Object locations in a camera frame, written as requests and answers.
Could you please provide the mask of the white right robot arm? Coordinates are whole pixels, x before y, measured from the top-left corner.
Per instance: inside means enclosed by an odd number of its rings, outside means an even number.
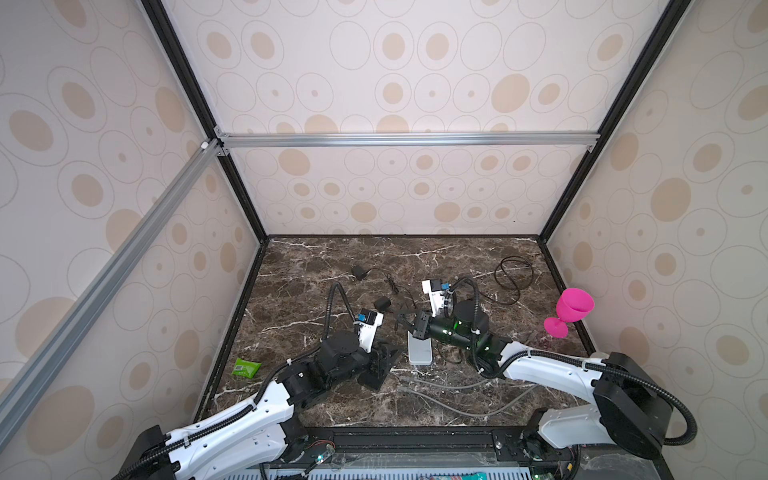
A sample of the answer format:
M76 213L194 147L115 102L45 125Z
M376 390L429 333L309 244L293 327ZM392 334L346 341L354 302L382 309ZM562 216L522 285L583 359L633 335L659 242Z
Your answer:
M654 460L666 446L695 440L698 424L690 409L654 382L629 356L575 357L531 348L493 333L477 283L428 281L431 309L400 310L397 322L417 340L435 340L465 351L487 380L505 378L556 389L583 405L544 409L533 415L530 439L555 449L581 444L615 445Z

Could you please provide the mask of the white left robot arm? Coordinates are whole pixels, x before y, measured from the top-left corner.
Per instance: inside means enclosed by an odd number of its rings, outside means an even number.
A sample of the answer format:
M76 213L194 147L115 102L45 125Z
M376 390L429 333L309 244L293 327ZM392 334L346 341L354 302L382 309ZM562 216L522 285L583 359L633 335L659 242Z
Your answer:
M381 301L355 315L352 329L325 329L317 346L281 363L256 394L234 406L169 433L159 426L145 430L117 478L222 479L252 465L300 458L311 444L301 412L349 380L379 390L397 362L401 348L376 337L386 309Z

